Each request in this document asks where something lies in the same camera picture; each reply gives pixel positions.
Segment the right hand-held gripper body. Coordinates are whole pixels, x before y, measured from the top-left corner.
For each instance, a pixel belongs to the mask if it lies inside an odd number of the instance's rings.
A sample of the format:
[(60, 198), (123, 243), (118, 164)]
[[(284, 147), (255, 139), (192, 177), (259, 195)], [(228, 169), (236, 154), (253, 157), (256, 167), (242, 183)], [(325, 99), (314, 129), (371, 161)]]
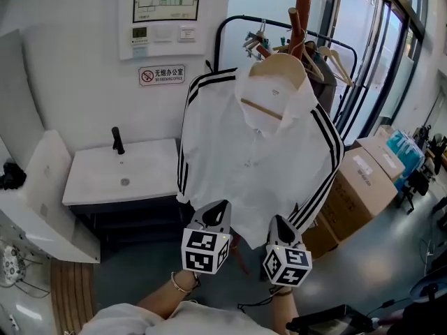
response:
[(300, 232), (283, 216), (270, 221), (263, 268), (271, 284), (298, 287), (312, 270), (312, 254)]

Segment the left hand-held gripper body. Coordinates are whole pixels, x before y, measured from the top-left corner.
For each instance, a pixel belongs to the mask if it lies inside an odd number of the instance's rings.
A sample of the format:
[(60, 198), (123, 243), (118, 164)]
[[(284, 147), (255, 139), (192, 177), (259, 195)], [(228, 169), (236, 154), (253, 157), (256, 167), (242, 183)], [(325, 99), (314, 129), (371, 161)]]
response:
[(231, 203), (218, 200), (198, 209), (182, 237), (182, 266), (198, 274), (216, 274), (229, 255)]

